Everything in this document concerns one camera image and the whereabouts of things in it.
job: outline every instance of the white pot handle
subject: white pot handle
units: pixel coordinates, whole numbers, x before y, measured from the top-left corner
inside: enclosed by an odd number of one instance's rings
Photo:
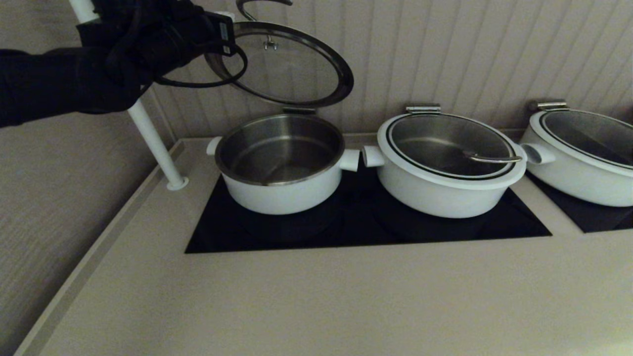
[[[214,137],[211,139],[211,142],[209,142],[209,145],[206,147],[207,155],[215,156],[215,149],[218,147],[218,143],[220,143],[221,139],[222,136]]]
[[[556,156],[537,143],[522,143],[521,148],[527,154],[527,161],[535,165],[544,165],[545,163],[551,163],[556,160]]]
[[[364,146],[363,161],[365,167],[380,167],[385,165],[385,156],[378,146]]]
[[[359,149],[345,149],[345,151],[343,151],[341,159],[339,160],[339,168],[356,172],[358,170],[359,155]]]

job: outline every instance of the pot rim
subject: pot rim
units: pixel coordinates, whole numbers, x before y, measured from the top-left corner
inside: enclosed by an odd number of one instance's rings
[[[617,120],[612,117],[608,117],[606,115],[600,115],[597,113],[592,113],[592,112],[584,111],[584,110],[569,110],[569,111],[596,115],[596,116],[604,117],[610,120],[616,120],[618,122],[625,124],[626,126],[631,126],[627,124],[626,122]],[[560,139],[552,135],[547,129],[543,127],[543,123],[541,120],[542,117],[545,116],[545,114],[548,114],[550,112],[551,111],[539,111],[530,117],[530,127],[532,128],[532,130],[537,136],[539,136],[541,139],[543,139],[553,148],[556,148],[558,151],[566,153],[567,155],[572,156],[576,158],[577,160],[580,160],[586,164],[592,165],[596,168],[606,170],[612,173],[624,175],[627,177],[633,177],[633,166],[621,165],[615,162],[605,160],[604,158],[597,158],[591,155],[590,153],[586,153],[585,151],[581,151],[580,149],[571,147],[571,145],[568,143],[561,142]]]
[[[501,175],[496,175],[493,177],[483,176],[476,179],[468,179],[468,176],[464,176],[464,178],[461,178],[459,176],[440,175],[440,174],[431,172],[429,170],[424,170],[408,162],[391,147],[391,145],[389,144],[389,138],[387,135],[389,133],[389,127],[392,125],[392,123],[394,123],[395,121],[401,118],[415,116],[415,115],[419,115],[419,114],[407,113],[403,115],[398,115],[396,117],[392,117],[389,120],[385,121],[380,126],[380,129],[378,130],[378,144],[379,144],[380,150],[382,151],[382,153],[385,155],[386,158],[388,158],[392,163],[394,163],[399,168],[407,171],[410,174],[415,175],[418,178],[424,179],[429,182],[433,182],[433,183],[436,183],[442,186],[447,186],[450,188],[468,189],[468,190],[492,190],[492,189],[499,189],[499,188],[507,188],[511,184],[521,179],[521,177],[523,177],[525,173],[525,167],[526,167],[525,162],[527,161],[527,155],[525,154],[523,149],[519,147],[519,145],[515,144],[508,136],[504,135],[502,132],[498,131],[494,127],[491,127],[490,125],[484,124],[477,120],[473,120],[471,118],[461,117],[458,115],[446,114],[446,113],[442,113],[439,115],[452,116],[452,117],[458,117],[465,120],[469,120],[485,127],[486,129],[493,131],[500,138],[502,138],[505,141],[505,143],[508,144],[508,146],[511,147],[512,150],[516,152],[518,156],[521,156],[523,160],[521,160],[520,162],[514,163],[511,169],[507,170],[506,172],[503,172]]]
[[[239,131],[241,131],[243,128],[249,126],[249,125],[254,125],[257,124],[259,122],[262,121],[266,121],[266,120],[275,120],[275,119],[279,119],[279,118],[298,118],[301,120],[311,120],[313,122],[319,123],[321,125],[324,125],[326,127],[328,127],[329,129],[331,129],[337,136],[339,142],[341,143],[339,145],[339,149],[336,151],[334,157],[331,159],[331,161],[328,162],[327,165],[323,166],[321,169],[319,169],[318,171],[307,175],[306,177],[302,177],[299,179],[294,179],[292,181],[283,181],[283,182],[272,182],[272,183],[264,183],[264,182],[257,182],[257,181],[250,181],[248,179],[245,179],[243,177],[241,177],[240,175],[235,174],[235,172],[233,172],[232,170],[230,170],[225,164],[224,162],[222,162],[222,159],[220,158],[222,155],[222,148],[224,147],[224,144],[227,142],[227,139],[232,137],[233,135],[235,135],[236,133],[238,133]],[[266,117],[260,117],[260,118],[256,118],[254,120],[251,120],[249,122],[246,122],[245,124],[242,124],[240,126],[237,126],[235,128],[233,128],[231,131],[229,131],[228,134],[222,136],[222,139],[220,140],[220,142],[218,143],[218,146],[216,148],[216,153],[215,153],[215,163],[218,166],[218,168],[220,169],[220,172],[226,176],[228,176],[229,178],[238,181],[240,183],[244,183],[244,184],[249,184],[250,186],[262,186],[262,187],[279,187],[279,186],[288,186],[291,184],[297,184],[297,183],[301,183],[304,181],[307,181],[309,179],[312,179],[318,175],[321,175],[323,173],[325,173],[326,171],[334,168],[339,161],[341,160],[341,157],[343,156],[343,152],[345,151],[345,140],[343,138],[343,135],[341,134],[341,131],[334,125],[332,125],[330,122],[314,116],[314,115],[302,115],[302,114],[293,114],[293,113],[283,113],[283,114],[277,114],[277,115],[270,115],[270,116],[266,116]]]

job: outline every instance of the metal rim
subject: metal rim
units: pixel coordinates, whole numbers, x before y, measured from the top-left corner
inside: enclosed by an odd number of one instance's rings
[[[422,115],[454,117],[454,118],[459,118],[459,119],[462,119],[462,120],[468,120],[468,121],[470,121],[472,123],[480,125],[481,127],[485,128],[485,129],[489,130],[490,132],[492,132],[493,134],[495,134],[506,145],[506,147],[510,151],[510,156],[516,156],[517,155],[517,152],[514,150],[513,146],[509,142],[507,142],[507,140],[503,136],[501,136],[495,130],[492,130],[492,129],[488,128],[488,126],[486,126],[486,125],[484,125],[484,124],[482,124],[482,123],[480,123],[480,122],[478,122],[476,120],[473,120],[473,119],[467,118],[467,117],[461,117],[461,116],[457,116],[457,115],[452,115],[452,114],[445,114],[445,113],[438,113],[438,114],[435,114],[435,113],[424,113],[424,114],[411,114],[411,115],[403,116],[403,117],[393,121],[387,128],[387,143],[389,144],[389,147],[398,156],[400,156],[400,158],[404,159],[407,163],[413,165],[416,168],[419,168],[419,169],[422,169],[422,170],[424,170],[426,172],[429,172],[431,174],[440,175],[442,177],[447,177],[447,178],[459,179],[459,180],[463,180],[463,181],[487,181],[487,180],[490,180],[490,179],[502,177],[502,176],[506,175],[507,173],[511,172],[514,169],[516,163],[509,163],[509,164],[505,165],[503,168],[500,168],[498,171],[493,172],[491,174],[486,174],[486,175],[459,175],[459,174],[450,174],[450,173],[442,172],[440,170],[436,170],[436,169],[427,167],[425,165],[422,165],[422,164],[418,163],[417,161],[414,161],[409,156],[407,156],[402,151],[400,151],[398,146],[393,142],[392,130],[393,130],[393,127],[400,120],[405,119],[405,118],[422,116]]]
[[[293,181],[285,181],[285,182],[273,182],[273,183],[262,183],[262,182],[257,182],[257,181],[250,181],[248,179],[245,179],[237,174],[235,174],[232,170],[230,170],[225,164],[224,162],[222,162],[222,159],[220,159],[221,156],[221,152],[222,152],[222,148],[224,147],[224,144],[227,142],[228,138],[232,137],[233,135],[235,135],[237,132],[241,131],[243,128],[249,126],[249,125],[254,125],[257,124],[259,122],[262,121],[266,121],[266,120],[275,120],[277,118],[285,118],[285,117],[289,117],[289,118],[298,118],[301,120],[311,120],[314,122],[318,122],[321,125],[324,125],[326,127],[328,127],[329,129],[331,129],[337,136],[339,142],[341,143],[339,145],[339,149],[338,151],[336,151],[336,154],[334,155],[334,157],[332,158],[332,160],[330,161],[330,163],[326,166],[323,166],[323,168],[321,168],[320,170],[316,171],[315,173],[312,173],[311,175],[307,175],[306,177],[300,178],[300,179],[295,179]],[[218,166],[218,168],[220,169],[220,171],[222,172],[222,174],[225,174],[227,177],[241,182],[241,183],[245,183],[245,184],[250,184],[252,186],[266,186],[266,187],[271,187],[271,186],[288,186],[290,184],[296,184],[299,182],[303,182],[303,181],[307,181],[308,179],[312,179],[320,174],[325,173],[325,171],[329,170],[330,168],[336,166],[336,164],[338,163],[338,161],[341,159],[341,156],[343,155],[343,151],[345,151],[345,140],[343,139],[343,135],[341,134],[341,132],[339,131],[339,129],[336,128],[336,126],[332,125],[331,123],[325,121],[324,119],[320,118],[320,117],[316,117],[316,116],[307,116],[307,115],[295,115],[295,114],[279,114],[279,115],[272,115],[272,116],[267,116],[267,117],[261,117],[261,118],[257,118],[255,120],[249,121],[244,125],[240,125],[234,129],[232,129],[226,136],[223,136],[222,139],[220,140],[220,142],[218,143],[218,146],[216,148],[216,153],[215,153],[215,163]]]
[[[303,44],[323,56],[334,67],[334,70],[339,78],[338,86],[330,95],[313,101],[290,101],[277,98],[275,96],[255,91],[254,89],[242,84],[239,80],[234,82],[232,84],[233,86],[271,103],[297,106],[300,108],[320,108],[323,106],[333,105],[340,102],[346,98],[349,93],[351,93],[352,88],[354,87],[354,75],[352,74],[349,65],[339,53],[334,51],[330,46],[326,45],[322,41],[319,41],[302,31],[268,22],[236,22],[233,24],[233,30],[235,38],[245,35],[275,35]],[[209,67],[211,67],[211,69],[220,78],[227,79],[231,77],[227,67],[224,65],[222,55],[206,53],[204,57],[206,58]]]
[[[607,118],[607,119],[609,119],[609,120],[615,121],[615,122],[617,122],[618,124],[622,124],[622,125],[624,125],[624,126],[626,126],[626,127],[628,127],[628,128],[630,128],[630,129],[632,129],[632,130],[633,130],[633,125],[629,125],[629,124],[627,124],[627,123],[626,123],[626,122],[624,122],[624,121],[620,121],[620,120],[618,120],[618,119],[615,119],[615,118],[612,118],[612,117],[608,117],[608,116],[605,116],[605,115],[600,115],[600,114],[597,114],[597,113],[591,113],[591,112],[589,112],[589,111],[584,111],[584,110],[566,110],[566,111],[578,112],[578,113],[585,113],[585,114],[590,114],[590,115],[594,115],[594,116],[601,117],[601,118]],[[579,149],[578,147],[576,147],[576,146],[574,146],[574,145],[571,145],[571,144],[569,144],[568,142],[566,142],[565,140],[563,140],[563,139],[559,138],[559,137],[558,137],[556,134],[554,134],[554,132],[552,132],[552,131],[549,129],[549,127],[545,124],[545,118],[546,118],[546,117],[547,117],[550,113],[559,113],[559,112],[560,112],[560,111],[547,111],[547,112],[546,112],[543,116],[541,116],[541,117],[540,117],[540,119],[539,119],[539,125],[540,125],[540,126],[541,126],[541,127],[542,127],[542,128],[543,128],[543,129],[544,129],[544,130],[545,130],[545,131],[546,131],[546,132],[547,132],[547,133],[548,133],[548,134],[549,134],[549,135],[550,135],[553,139],[557,140],[558,142],[560,142],[560,143],[564,144],[566,147],[569,147],[570,149],[572,149],[572,150],[574,150],[574,151],[576,151],[576,152],[578,152],[578,153],[580,153],[580,154],[582,154],[582,155],[589,156],[589,157],[591,157],[591,158],[593,158],[593,159],[599,160],[599,161],[604,162],[604,163],[606,163],[606,164],[608,164],[608,165],[612,165],[612,166],[615,166],[615,167],[624,168],[624,169],[627,169],[627,170],[633,170],[633,166],[631,166],[631,165],[626,165],[626,164],[622,164],[622,163],[617,163],[617,162],[609,161],[609,160],[604,159],[604,158],[601,158],[601,157],[599,157],[599,156],[592,155],[591,153],[586,152],[586,151],[583,151],[582,149]]]

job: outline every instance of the glass lid rim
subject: glass lid rim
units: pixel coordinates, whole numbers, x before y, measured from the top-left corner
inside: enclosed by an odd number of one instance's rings
[[[306,34],[300,30],[293,29],[292,27],[279,25],[270,22],[261,21],[244,21],[235,22],[233,24],[235,38],[243,37],[246,35],[274,35],[289,39],[290,41],[302,44],[309,49],[318,53],[321,57],[327,60],[332,65],[338,78],[337,87],[328,96],[318,98],[310,101],[293,101],[278,98],[272,95],[264,94],[256,91],[249,86],[243,84],[240,80],[235,81],[231,85],[246,91],[252,95],[255,95],[264,101],[277,105],[293,106],[297,108],[320,108],[324,106],[334,105],[343,99],[345,99],[349,93],[351,93],[354,87],[354,75],[345,59],[334,49],[328,46],[326,43],[319,39]],[[209,67],[222,79],[227,79],[231,76],[226,66],[224,65],[223,56],[216,53],[206,53],[204,55]]]
[[[431,174],[435,174],[435,175],[439,175],[442,177],[447,177],[447,178],[452,178],[452,179],[458,179],[458,180],[462,180],[462,181],[488,181],[491,179],[495,179],[498,177],[502,177],[506,174],[509,174],[515,167],[516,167],[516,163],[508,163],[506,165],[500,165],[499,170],[496,170],[490,174],[484,174],[484,175],[460,175],[460,174],[454,174],[454,173],[448,173],[448,172],[444,172],[442,170],[438,170],[435,168],[432,168],[430,166],[424,165],[414,159],[412,159],[411,157],[409,157],[407,154],[405,154],[404,152],[402,152],[397,144],[394,142],[393,139],[393,129],[394,127],[397,125],[397,123],[401,122],[404,119],[407,118],[415,118],[415,117],[422,117],[422,116],[430,116],[430,117],[439,117],[439,116],[446,116],[446,117],[452,117],[452,118],[459,118],[462,120],[466,120],[469,121],[475,125],[479,125],[481,127],[483,127],[484,129],[488,130],[490,133],[493,133],[495,136],[497,136],[501,142],[508,148],[508,152],[510,154],[510,156],[514,156],[517,154],[517,152],[515,151],[514,147],[506,140],[505,137],[503,137],[502,135],[500,135],[498,132],[496,132],[492,127],[479,122],[477,120],[471,119],[471,118],[467,118],[467,117],[462,117],[459,115],[453,115],[453,114],[448,114],[448,113],[412,113],[409,115],[405,115],[402,116],[400,118],[398,118],[397,120],[394,120],[391,124],[389,124],[385,135],[387,138],[387,144],[391,147],[391,149],[393,150],[393,152],[395,152],[395,154],[397,154],[400,158],[402,158],[404,161],[406,161],[407,163],[413,165],[415,168],[419,168],[422,169],[426,172],[429,172]]]
[[[596,156],[596,155],[594,155],[594,154],[592,154],[592,153],[589,153],[589,152],[585,151],[584,149],[580,149],[580,148],[578,148],[578,147],[576,147],[576,146],[574,146],[574,145],[570,144],[570,143],[569,143],[569,142],[567,142],[566,140],[564,140],[564,139],[562,139],[561,137],[559,137],[558,135],[556,135],[556,134],[555,134],[555,133],[554,133],[554,132],[553,132],[553,131],[552,131],[552,130],[551,130],[551,129],[547,126],[547,124],[546,124],[547,117],[549,116],[549,114],[554,114],[554,113],[561,114],[561,113],[567,113],[567,112],[572,112],[572,113],[584,113],[584,114],[592,115],[592,116],[595,116],[595,117],[605,118],[605,119],[611,120],[612,122],[615,122],[615,123],[616,123],[616,124],[618,124],[618,125],[622,125],[622,126],[624,126],[624,127],[628,127],[630,130],[633,130],[633,125],[631,125],[631,124],[629,124],[629,123],[627,123],[627,122],[624,122],[624,121],[622,121],[622,120],[618,120],[618,119],[616,119],[616,118],[609,117],[609,116],[606,116],[606,115],[602,115],[602,114],[599,114],[599,113],[593,113],[593,112],[590,112],[590,111],[585,111],[585,110],[571,110],[571,109],[569,109],[569,110],[552,110],[552,111],[546,111],[546,112],[544,112],[544,113],[541,115],[541,117],[539,118],[539,121],[538,121],[538,122],[539,122],[539,124],[541,125],[541,127],[545,130],[545,132],[547,132],[547,133],[548,133],[548,135],[550,135],[553,139],[557,140],[559,143],[562,143],[565,147],[570,148],[570,149],[571,149],[571,150],[573,150],[574,152],[578,152],[578,153],[580,153],[581,155],[588,156],[589,158],[593,158],[593,159],[595,159],[595,160],[599,160],[599,161],[601,161],[601,162],[603,162],[603,163],[607,163],[607,164],[609,164],[609,165],[613,165],[613,166],[616,166],[616,167],[624,168],[624,169],[627,169],[627,170],[633,170],[633,165],[627,165],[627,164],[624,164],[624,163],[618,163],[618,162],[614,162],[614,161],[608,160],[608,159],[603,158],[603,157],[600,157],[600,156]]]

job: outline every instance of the lid hinge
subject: lid hinge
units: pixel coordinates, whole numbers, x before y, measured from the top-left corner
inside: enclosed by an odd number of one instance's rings
[[[282,111],[285,114],[300,114],[300,115],[316,115],[317,109],[315,108],[298,108],[295,106],[284,106]]]
[[[569,110],[565,99],[551,99],[551,100],[532,100],[527,104],[527,109],[530,111],[556,111],[556,110]]]
[[[421,114],[421,113],[431,113],[431,114],[441,114],[442,108],[440,104],[421,104],[419,106],[407,106],[406,112],[409,114]]]

